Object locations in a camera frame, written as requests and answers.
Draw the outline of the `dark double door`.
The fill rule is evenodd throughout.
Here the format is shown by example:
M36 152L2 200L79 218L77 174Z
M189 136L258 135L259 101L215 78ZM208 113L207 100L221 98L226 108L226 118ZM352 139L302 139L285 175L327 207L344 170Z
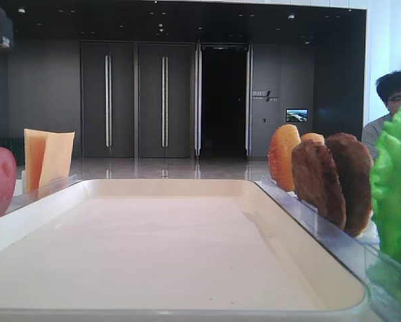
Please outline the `dark double door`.
M134 157L133 51L130 43L80 45L85 158Z
M139 46L141 158L190 157L190 59L189 46Z

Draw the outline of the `brown meat patty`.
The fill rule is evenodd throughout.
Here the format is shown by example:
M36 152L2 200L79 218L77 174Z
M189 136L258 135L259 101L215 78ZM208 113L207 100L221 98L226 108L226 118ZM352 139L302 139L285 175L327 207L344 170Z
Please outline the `brown meat patty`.
M292 175L297 197L340 229L346 223L346 204L337 167L326 145L302 141L292 151Z
M372 216L369 150L348 133L336 133L325 140L331 151L346 202L344 232L356 237L364 232Z

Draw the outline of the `dark double door middle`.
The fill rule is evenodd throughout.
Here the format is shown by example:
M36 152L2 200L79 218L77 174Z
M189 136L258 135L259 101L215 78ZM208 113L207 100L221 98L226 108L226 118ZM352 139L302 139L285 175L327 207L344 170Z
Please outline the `dark double door middle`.
M139 46L141 158L190 157L190 59L189 46Z

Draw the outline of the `person with glasses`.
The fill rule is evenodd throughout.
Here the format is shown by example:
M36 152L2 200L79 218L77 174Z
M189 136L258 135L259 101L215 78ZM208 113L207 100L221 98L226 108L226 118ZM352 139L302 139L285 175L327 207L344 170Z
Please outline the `person with glasses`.
M376 81L376 91L388 113L369 122L362 130L361 142L368 149L372 160L379 155L375 143L382 132L384 122L391 121L401 106L401 70L381 76Z

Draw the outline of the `yellow cheese slice inner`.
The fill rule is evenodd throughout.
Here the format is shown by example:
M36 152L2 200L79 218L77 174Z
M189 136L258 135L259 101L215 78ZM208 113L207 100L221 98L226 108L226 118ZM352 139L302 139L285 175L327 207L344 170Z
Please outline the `yellow cheese slice inner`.
M74 137L74 132L47 133L39 187L68 177Z

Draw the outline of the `dark double door left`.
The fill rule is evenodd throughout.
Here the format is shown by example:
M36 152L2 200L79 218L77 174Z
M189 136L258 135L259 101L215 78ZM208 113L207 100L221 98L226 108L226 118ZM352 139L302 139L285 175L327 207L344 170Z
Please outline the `dark double door left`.
M134 157L133 51L130 43L80 45L85 158Z

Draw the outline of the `brown meat patty outer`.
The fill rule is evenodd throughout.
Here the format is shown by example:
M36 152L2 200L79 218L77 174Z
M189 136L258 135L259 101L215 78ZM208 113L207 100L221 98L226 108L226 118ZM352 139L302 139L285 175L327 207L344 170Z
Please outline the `brown meat patty outer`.
M372 216L369 150L348 133L336 133L325 140L331 151L346 202L344 232L356 237L364 232Z

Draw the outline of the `clear plastic rack right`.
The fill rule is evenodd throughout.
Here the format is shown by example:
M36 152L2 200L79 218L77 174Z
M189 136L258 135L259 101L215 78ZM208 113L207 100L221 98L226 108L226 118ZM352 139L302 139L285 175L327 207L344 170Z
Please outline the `clear plastic rack right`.
M315 240L366 284L371 293L371 309L379 321L401 321L401 264L380 251L373 223L368 225L366 234L350 237L318 215L312 205L279 188L270 175L263 175L258 183Z

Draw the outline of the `orange cheese slice outer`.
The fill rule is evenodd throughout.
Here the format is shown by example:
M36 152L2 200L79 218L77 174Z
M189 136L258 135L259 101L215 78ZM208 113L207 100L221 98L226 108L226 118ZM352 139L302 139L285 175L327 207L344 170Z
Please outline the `orange cheese slice outer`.
M38 189L48 133L24 129L25 144L25 191Z

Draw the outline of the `clear plastic rack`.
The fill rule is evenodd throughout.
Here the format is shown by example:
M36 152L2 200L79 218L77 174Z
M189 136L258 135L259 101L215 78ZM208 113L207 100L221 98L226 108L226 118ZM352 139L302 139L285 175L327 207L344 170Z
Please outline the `clear plastic rack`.
M258 183L315 240L366 284L371 293L371 309L379 321L401 321L401 264L380 251L373 223L368 225L366 234L350 237L318 215L312 205L279 188L270 175L263 175Z
M21 179L17 179L15 183L15 190L13 198L7 208L5 214L9 214L22 207L30 205L44 197L50 196L58 191L66 189L76 183L80 182L77 175L72 175L66 178L59 178L52 181L50 184L41 186L40 188L26 192L25 191L25 171L21 172Z

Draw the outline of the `golden bun half outer right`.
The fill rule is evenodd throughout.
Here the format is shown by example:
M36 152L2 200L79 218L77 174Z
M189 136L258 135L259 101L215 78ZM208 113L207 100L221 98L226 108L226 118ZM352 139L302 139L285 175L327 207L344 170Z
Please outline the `golden bun half outer right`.
M319 133L306 133L306 134L302 135L300 139L302 142L310 140L310 141L313 141L316 143L320 143L322 145L325 144L324 136Z

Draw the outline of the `golden bun half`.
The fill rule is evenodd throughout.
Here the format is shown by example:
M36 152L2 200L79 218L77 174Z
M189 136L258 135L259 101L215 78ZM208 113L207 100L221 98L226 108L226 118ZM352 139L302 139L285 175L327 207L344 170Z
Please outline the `golden bun half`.
M300 139L302 142L310 140L310 141L313 141L316 143L320 143L322 145L325 144L324 136L319 133L306 133L306 134L302 135Z
M292 176L292 151L301 142L295 125L280 126L272 135L268 162L270 175L276 184L286 192L294 190Z

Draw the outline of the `golden bun half inner right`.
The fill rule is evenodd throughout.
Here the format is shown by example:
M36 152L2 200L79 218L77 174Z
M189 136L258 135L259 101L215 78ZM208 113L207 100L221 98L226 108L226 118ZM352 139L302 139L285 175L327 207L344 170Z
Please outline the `golden bun half inner right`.
M270 175L276 184L286 192L294 190L292 176L292 151L301 142L295 125L280 126L272 135L268 162Z

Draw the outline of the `cream rectangular tray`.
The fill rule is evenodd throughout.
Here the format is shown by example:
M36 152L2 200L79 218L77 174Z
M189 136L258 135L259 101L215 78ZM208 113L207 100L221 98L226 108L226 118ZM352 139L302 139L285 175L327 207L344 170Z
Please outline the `cream rectangular tray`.
M366 321L369 300L250 181L86 180L0 217L0 321Z

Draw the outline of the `brown meat patty inner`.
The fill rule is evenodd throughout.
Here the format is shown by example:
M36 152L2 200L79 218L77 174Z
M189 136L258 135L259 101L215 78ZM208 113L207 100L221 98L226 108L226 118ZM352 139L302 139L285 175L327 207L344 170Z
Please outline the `brown meat patty inner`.
M346 223L346 204L337 167L326 145L302 141L292 151L292 175L297 197L340 229Z

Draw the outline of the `small wall screen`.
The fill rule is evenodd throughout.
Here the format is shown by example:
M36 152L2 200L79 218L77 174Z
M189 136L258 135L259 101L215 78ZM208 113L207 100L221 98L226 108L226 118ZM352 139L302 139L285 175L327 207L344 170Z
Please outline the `small wall screen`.
M288 123L305 123L308 121L308 109L286 109L285 120Z

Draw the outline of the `clear plastic rack left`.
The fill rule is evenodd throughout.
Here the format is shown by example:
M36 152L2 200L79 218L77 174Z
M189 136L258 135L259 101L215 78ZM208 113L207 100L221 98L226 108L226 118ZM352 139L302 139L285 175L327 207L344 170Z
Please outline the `clear plastic rack left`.
M7 208L5 214L9 214L22 207L30 205L44 197L50 196L58 191L66 189L76 183L80 182L77 175L72 175L66 178L59 178L52 181L50 184L41 186L40 188L26 192L25 191L25 171L21 172L21 179L17 179L15 183L15 190L13 198Z

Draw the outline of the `green lettuce leaf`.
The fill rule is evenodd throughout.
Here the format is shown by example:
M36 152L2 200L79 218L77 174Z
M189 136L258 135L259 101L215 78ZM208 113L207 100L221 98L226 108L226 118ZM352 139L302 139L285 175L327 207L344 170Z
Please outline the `green lettuce leaf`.
M381 251L401 264L401 106L384 122L376 148L370 173L373 220Z

